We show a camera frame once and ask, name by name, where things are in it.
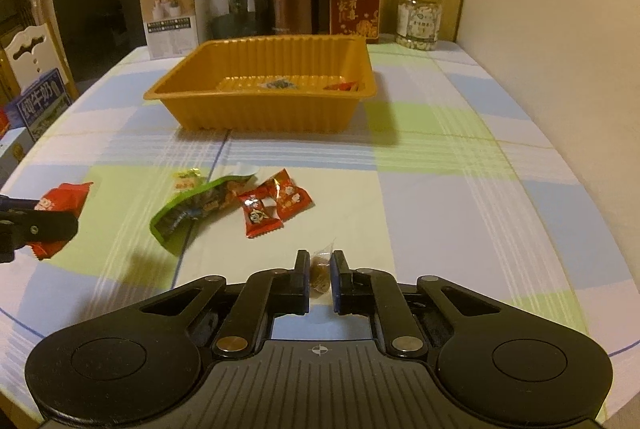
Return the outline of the small brown clear-wrapped candy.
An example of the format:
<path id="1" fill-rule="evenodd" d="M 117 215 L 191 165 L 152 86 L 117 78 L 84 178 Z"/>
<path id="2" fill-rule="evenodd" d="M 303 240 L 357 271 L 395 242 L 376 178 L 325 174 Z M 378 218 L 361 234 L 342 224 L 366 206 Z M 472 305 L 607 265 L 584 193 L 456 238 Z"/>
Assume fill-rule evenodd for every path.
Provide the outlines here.
<path id="1" fill-rule="evenodd" d="M 330 290 L 331 287 L 331 255 L 334 249 L 334 241 L 317 250 L 311 255 L 309 267 L 309 284 L 311 296 L 318 298 Z"/>

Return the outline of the red double-happiness candy pack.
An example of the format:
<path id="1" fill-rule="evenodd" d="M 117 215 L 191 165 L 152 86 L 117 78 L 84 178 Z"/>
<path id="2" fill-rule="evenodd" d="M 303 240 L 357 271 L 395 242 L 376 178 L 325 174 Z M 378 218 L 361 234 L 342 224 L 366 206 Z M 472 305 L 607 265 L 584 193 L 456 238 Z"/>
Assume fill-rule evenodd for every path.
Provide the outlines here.
<path id="1" fill-rule="evenodd" d="M 78 233 L 92 183 L 61 183 L 50 189 L 28 218 L 27 245 L 38 260 L 51 259 Z"/>

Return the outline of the red candy with cartoon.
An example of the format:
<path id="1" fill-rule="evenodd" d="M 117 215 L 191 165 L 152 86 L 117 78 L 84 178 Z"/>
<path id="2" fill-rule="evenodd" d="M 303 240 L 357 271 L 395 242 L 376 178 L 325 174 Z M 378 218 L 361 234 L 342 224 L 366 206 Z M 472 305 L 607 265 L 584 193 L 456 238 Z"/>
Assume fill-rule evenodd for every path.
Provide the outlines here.
<path id="1" fill-rule="evenodd" d="M 257 186 L 254 190 L 238 195 L 245 219 L 245 234 L 248 238 L 264 235 L 283 227 L 282 220 L 275 212 L 270 212 L 265 205 L 265 199 L 268 197 L 269 192 L 265 186 Z"/>

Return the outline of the small red candy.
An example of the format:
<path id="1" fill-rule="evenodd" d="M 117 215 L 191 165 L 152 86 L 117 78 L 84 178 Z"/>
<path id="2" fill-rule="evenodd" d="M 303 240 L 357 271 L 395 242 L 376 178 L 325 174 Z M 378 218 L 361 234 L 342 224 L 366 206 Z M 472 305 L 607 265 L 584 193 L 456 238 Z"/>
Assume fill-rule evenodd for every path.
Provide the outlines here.
<path id="1" fill-rule="evenodd" d="M 276 203 L 277 215 L 283 222 L 314 204 L 308 192 L 298 186 L 285 169 L 269 178 L 265 186 L 268 195 Z"/>

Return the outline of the green white snack bag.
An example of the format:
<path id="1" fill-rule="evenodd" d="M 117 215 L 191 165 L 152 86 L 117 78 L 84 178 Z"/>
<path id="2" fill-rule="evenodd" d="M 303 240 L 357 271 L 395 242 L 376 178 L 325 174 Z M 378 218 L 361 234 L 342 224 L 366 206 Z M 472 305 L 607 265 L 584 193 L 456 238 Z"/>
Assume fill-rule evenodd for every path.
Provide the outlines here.
<path id="1" fill-rule="evenodd" d="M 151 235 L 168 253 L 181 256 L 200 225 L 229 209 L 257 172 L 257 166 L 247 164 L 236 164 L 213 180 L 202 172 L 206 181 L 197 188 L 180 194 L 172 190 L 169 201 L 150 220 Z"/>

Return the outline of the yellow green candy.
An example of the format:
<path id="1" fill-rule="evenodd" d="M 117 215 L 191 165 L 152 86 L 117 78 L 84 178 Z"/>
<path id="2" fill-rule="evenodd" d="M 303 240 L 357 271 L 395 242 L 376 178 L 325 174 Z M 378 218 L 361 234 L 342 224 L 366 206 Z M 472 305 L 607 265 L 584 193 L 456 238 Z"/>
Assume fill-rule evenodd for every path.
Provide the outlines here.
<path id="1" fill-rule="evenodd" d="M 172 175 L 172 189 L 175 194 L 180 194 L 197 188 L 205 181 L 200 169 L 184 169 Z"/>

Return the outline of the large red snack pack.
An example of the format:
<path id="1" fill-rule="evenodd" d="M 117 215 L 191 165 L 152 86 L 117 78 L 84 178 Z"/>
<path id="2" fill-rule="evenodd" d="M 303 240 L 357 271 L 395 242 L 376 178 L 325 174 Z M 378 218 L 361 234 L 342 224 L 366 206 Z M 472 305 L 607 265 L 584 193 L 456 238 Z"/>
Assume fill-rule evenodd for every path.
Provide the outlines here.
<path id="1" fill-rule="evenodd" d="M 326 85 L 323 90 L 324 91 L 357 91 L 359 87 L 359 82 L 355 80 L 354 82 L 335 82 L 335 84 Z"/>

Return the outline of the clear snack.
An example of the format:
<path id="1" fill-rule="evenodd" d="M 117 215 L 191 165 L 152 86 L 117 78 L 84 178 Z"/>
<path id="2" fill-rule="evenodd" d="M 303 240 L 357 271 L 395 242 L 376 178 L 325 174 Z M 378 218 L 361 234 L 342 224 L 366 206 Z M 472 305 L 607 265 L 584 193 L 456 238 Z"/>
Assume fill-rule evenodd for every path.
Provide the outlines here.
<path id="1" fill-rule="evenodd" d="M 288 90 L 297 89 L 298 85 L 288 78 L 278 77 L 265 80 L 264 82 L 259 82 L 258 87 L 268 90 Z"/>

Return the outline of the blue milk carton box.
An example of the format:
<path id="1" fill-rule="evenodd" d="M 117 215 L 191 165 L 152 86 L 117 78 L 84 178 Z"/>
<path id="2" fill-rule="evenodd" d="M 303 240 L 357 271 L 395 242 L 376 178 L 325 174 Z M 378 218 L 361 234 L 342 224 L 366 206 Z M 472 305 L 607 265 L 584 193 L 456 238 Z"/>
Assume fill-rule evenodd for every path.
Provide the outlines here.
<path id="1" fill-rule="evenodd" d="M 17 100 L 16 109 L 32 140 L 38 141 L 72 104 L 57 68 L 33 82 Z"/>

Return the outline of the checkered tablecloth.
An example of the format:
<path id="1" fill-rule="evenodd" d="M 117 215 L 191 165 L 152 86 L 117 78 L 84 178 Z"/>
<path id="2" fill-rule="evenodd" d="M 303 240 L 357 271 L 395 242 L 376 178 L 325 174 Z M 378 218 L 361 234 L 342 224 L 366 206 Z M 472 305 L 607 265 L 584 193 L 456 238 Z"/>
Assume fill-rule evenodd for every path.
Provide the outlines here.
<path id="1" fill-rule="evenodd" d="M 3 186 L 38 198 L 90 182 L 77 236 L 54 258 L 21 250 L 1 269 L 1 406 L 40 416 L 24 380 L 52 331 L 207 274 L 230 282 L 299 250 L 344 251 L 411 283 L 435 274 L 582 331 L 610 356 L 612 416 L 639 391 L 639 293 L 602 215 L 546 136 L 460 47 L 370 49 L 376 96 L 335 136 L 188 132 L 146 90 L 174 61 L 126 56 L 46 132 Z M 175 248 L 149 223 L 175 174 L 286 170 L 314 204 L 249 238 L 232 208 Z"/>

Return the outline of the white chair back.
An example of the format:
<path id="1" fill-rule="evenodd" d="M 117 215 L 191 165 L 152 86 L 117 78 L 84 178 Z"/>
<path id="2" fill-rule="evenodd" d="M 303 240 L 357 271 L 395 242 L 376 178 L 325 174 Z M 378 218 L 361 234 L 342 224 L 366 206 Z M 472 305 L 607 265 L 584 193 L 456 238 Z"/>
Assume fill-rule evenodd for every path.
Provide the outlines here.
<path id="1" fill-rule="evenodd" d="M 22 92 L 53 70 L 60 72 L 65 85 L 70 83 L 67 68 L 47 24 L 29 26 L 18 32 L 6 47 L 6 57 Z"/>

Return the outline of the black chair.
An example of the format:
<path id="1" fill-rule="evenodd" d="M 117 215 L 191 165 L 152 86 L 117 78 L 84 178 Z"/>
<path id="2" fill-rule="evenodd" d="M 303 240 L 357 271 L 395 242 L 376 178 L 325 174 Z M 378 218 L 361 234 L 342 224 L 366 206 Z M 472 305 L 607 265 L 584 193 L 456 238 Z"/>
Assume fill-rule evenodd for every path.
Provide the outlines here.
<path id="1" fill-rule="evenodd" d="M 140 0 L 52 0 L 73 81 L 95 82 L 145 44 Z"/>

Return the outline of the white humidifier box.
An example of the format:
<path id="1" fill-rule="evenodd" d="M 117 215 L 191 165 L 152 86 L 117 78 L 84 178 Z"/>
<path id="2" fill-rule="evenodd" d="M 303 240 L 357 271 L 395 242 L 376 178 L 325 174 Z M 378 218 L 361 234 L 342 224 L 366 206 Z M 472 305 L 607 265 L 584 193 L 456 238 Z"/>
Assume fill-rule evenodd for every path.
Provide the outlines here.
<path id="1" fill-rule="evenodd" d="M 151 59 L 186 56 L 210 39 L 209 0 L 140 0 Z"/>

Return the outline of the green glass jar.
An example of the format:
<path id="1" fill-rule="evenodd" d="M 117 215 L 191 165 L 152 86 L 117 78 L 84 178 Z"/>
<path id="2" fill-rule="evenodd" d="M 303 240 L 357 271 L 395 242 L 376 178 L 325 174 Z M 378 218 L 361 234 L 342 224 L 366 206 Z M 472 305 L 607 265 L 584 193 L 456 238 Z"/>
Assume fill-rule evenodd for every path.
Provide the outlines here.
<path id="1" fill-rule="evenodd" d="M 213 39 L 264 36 L 267 0 L 209 0 L 209 35 Z"/>

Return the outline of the red gift box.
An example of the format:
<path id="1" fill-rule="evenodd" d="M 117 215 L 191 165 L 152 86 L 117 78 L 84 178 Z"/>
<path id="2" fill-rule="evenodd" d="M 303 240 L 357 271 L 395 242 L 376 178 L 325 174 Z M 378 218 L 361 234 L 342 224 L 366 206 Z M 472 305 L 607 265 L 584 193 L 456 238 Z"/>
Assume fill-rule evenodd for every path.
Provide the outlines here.
<path id="1" fill-rule="evenodd" d="M 380 38 L 381 0 L 330 0 L 332 35 L 357 35 L 373 44 Z"/>

